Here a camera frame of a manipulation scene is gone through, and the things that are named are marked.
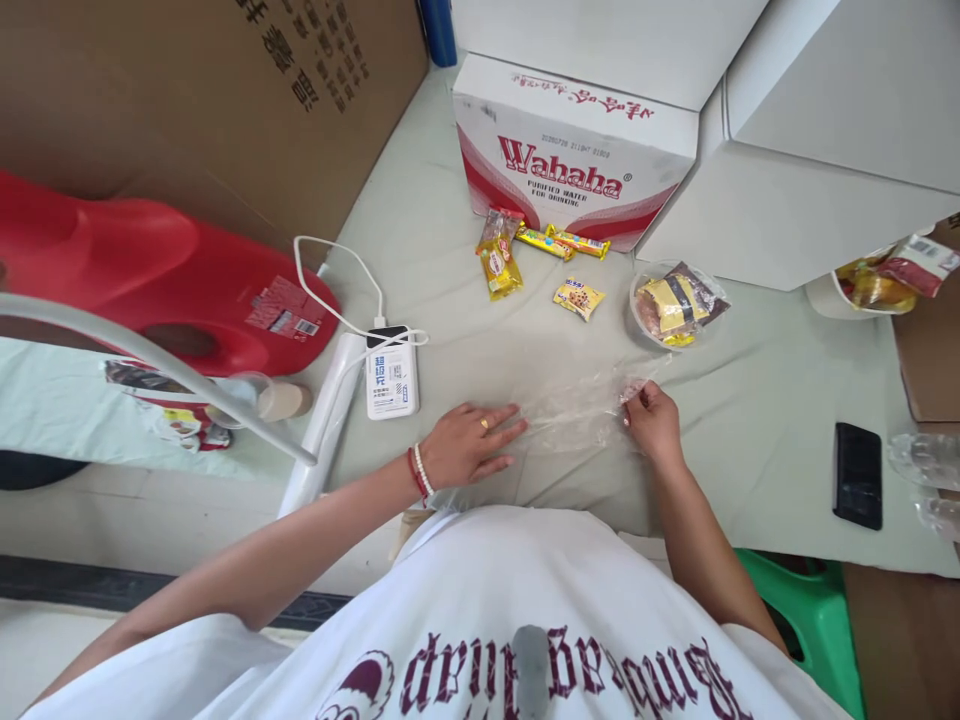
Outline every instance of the red plastic container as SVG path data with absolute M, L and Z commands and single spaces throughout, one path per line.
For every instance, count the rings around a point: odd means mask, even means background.
M 155 336 L 188 325 L 213 340 L 197 371 L 289 375 L 320 354 L 337 320 L 300 287 L 287 256 L 149 200 L 77 200 L 0 172 L 6 289 Z M 310 288 L 340 310 L 329 288 Z

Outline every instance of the red bracelet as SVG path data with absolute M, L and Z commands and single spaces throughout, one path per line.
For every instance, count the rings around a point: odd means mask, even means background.
M 413 448 L 407 448 L 407 465 L 410 466 L 410 472 L 413 473 L 413 479 L 417 483 L 417 487 L 420 489 L 420 496 L 423 498 L 423 507 L 427 507 L 427 488 L 423 484 L 423 478 L 420 477 L 420 471 L 417 469 L 417 461 L 413 456 Z

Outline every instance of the white pipe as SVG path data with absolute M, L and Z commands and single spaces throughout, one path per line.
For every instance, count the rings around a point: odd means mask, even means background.
M 98 315 L 68 305 L 0 292 L 0 315 L 39 320 L 81 332 L 94 340 L 119 348 L 143 362 L 153 365 L 204 400 L 242 422 L 271 445 L 291 455 L 298 464 L 316 465 L 317 458 L 287 437 L 286 433 L 268 425 L 253 408 L 224 392 L 182 360 L 171 355 L 145 337 Z
M 344 333 L 337 341 L 337 349 L 303 436 L 304 447 L 317 455 L 316 465 L 294 464 L 277 517 L 299 510 L 323 492 L 363 365 L 359 358 L 366 348 L 364 338 L 353 333 Z

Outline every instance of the white bowl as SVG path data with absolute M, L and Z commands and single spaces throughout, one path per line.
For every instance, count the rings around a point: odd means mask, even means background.
M 673 270 L 679 264 L 680 260 L 660 260 L 658 262 L 649 263 L 641 272 L 637 273 L 637 275 L 633 278 L 633 282 L 630 283 L 630 291 L 627 295 L 627 305 L 625 308 L 626 312 L 624 313 L 624 322 L 627 327 L 627 334 L 633 339 L 634 342 L 647 347 L 655 347 L 658 350 L 685 352 L 691 348 L 701 347 L 704 343 L 709 342 L 711 338 L 716 336 L 719 330 L 718 326 L 723 321 L 723 315 L 716 318 L 706 327 L 702 328 L 697 333 L 697 339 L 686 347 L 674 347 L 672 345 L 667 345 L 655 337 L 640 319 L 640 313 L 637 312 L 637 288 L 641 285 L 645 285 L 650 280 L 663 279 L 668 272 Z M 699 268 L 693 267 L 693 265 L 690 263 L 687 263 L 687 267 L 689 267 L 693 274 L 700 278 L 700 280 L 707 287 L 716 292 L 720 298 L 726 299 L 726 293 L 723 292 L 723 288 L 720 286 L 720 283 L 718 283 L 712 276 L 703 272 Z

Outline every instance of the woman's left hand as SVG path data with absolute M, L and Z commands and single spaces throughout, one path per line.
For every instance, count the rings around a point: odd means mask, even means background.
M 519 410 L 517 405 L 480 408 L 464 403 L 440 418 L 420 443 L 423 468 L 434 489 L 470 485 L 510 467 L 512 456 L 490 456 L 527 429 L 526 420 L 501 429 Z

